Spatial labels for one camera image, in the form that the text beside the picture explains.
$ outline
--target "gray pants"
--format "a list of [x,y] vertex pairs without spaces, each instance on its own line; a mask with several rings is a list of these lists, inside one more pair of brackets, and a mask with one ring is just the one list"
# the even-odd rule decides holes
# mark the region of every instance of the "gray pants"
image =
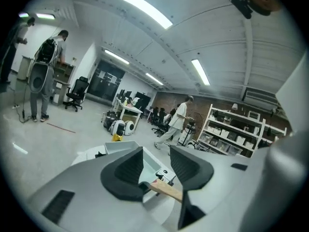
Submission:
[[[40,91],[42,95],[42,108],[41,108],[42,115],[47,114],[47,107],[48,107],[49,99],[50,99],[50,96],[52,95],[53,82],[54,82],[54,69],[48,68],[45,83],[43,85],[42,90]],[[38,99],[38,94],[40,93],[30,94],[30,106],[31,106],[32,116],[37,115],[37,112],[38,112],[37,99]]]
[[172,140],[172,143],[171,145],[176,145],[178,140],[179,140],[179,137],[180,137],[180,134],[181,134],[181,130],[180,129],[176,129],[174,127],[170,127],[168,132],[164,133],[160,139],[158,140],[158,144],[162,144],[164,141],[166,141],[167,139],[169,139],[171,136],[173,136],[173,140]]

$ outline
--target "white pants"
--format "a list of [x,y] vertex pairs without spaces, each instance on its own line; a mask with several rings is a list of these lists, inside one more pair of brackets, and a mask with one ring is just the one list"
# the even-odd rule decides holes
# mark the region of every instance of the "white pants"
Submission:
[[180,137],[180,134],[181,134],[181,130],[180,129],[176,129],[174,127],[170,127],[168,132],[164,133],[160,139],[158,140],[157,144],[162,144],[164,141],[166,141],[167,139],[169,139],[171,136],[173,136],[173,140],[172,140],[172,143],[171,145],[176,145],[178,140],[179,140],[179,137]]

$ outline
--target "ceiling light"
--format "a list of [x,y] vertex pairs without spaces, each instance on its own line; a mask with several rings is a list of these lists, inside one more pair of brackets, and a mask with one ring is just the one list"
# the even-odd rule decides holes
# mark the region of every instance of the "ceiling light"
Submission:
[[202,81],[205,85],[210,85],[209,81],[208,81],[208,78],[204,72],[204,69],[203,67],[201,66],[200,62],[198,61],[198,59],[194,59],[191,61],[194,65],[194,67],[196,68],[199,76],[202,78]]
[[18,16],[20,18],[23,18],[23,17],[28,17],[29,15],[28,15],[28,13],[21,12],[21,13],[18,14]]
[[146,73],[146,76],[149,76],[151,79],[155,80],[158,84],[163,85],[159,80],[155,79],[152,75]]
[[44,19],[51,19],[51,20],[55,19],[55,16],[53,14],[40,14],[40,13],[37,13],[37,17],[38,18],[44,18]]
[[145,0],[123,0],[128,3],[131,3],[135,7],[144,11],[147,15],[149,15],[153,20],[159,23],[164,29],[169,28],[171,25],[170,20],[168,20],[160,11],[158,11],[154,6],[147,3]]
[[125,64],[129,64],[128,61],[124,60],[123,58],[117,56],[116,54],[114,54],[114,53],[112,53],[112,52],[110,52],[110,51],[108,51],[108,50],[105,50],[105,53],[107,53],[107,54],[113,56],[114,58],[116,58],[116,59],[122,61],[122,62],[125,63]]

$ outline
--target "gray floor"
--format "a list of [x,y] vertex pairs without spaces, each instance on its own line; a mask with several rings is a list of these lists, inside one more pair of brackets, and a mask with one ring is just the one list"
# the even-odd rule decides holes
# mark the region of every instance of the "gray floor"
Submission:
[[[27,199],[38,188],[68,168],[80,152],[111,141],[111,135],[103,128],[101,116],[109,107],[85,100],[83,110],[77,113],[73,108],[50,104],[48,123],[73,131],[75,133],[48,125],[47,122],[29,121],[21,124],[16,110],[8,107],[1,111],[4,125],[1,133],[6,135],[6,143],[1,144],[2,167],[7,173],[17,193]],[[29,102],[25,104],[26,116],[30,115]],[[171,168],[168,148],[158,150],[154,147],[156,134],[153,126],[142,119],[133,135],[124,140],[135,140],[139,145],[147,147],[160,161]],[[181,190],[178,179],[175,188]],[[177,230],[177,222],[181,205],[175,202],[174,210],[163,224],[169,231]]]

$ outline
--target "black backpack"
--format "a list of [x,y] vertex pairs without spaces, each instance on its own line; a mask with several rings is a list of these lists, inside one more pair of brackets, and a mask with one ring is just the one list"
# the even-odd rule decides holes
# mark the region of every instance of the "black backpack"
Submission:
[[50,63],[54,55],[55,49],[56,49],[56,42],[54,41],[54,39],[46,40],[40,48],[37,61],[44,62],[47,64]]

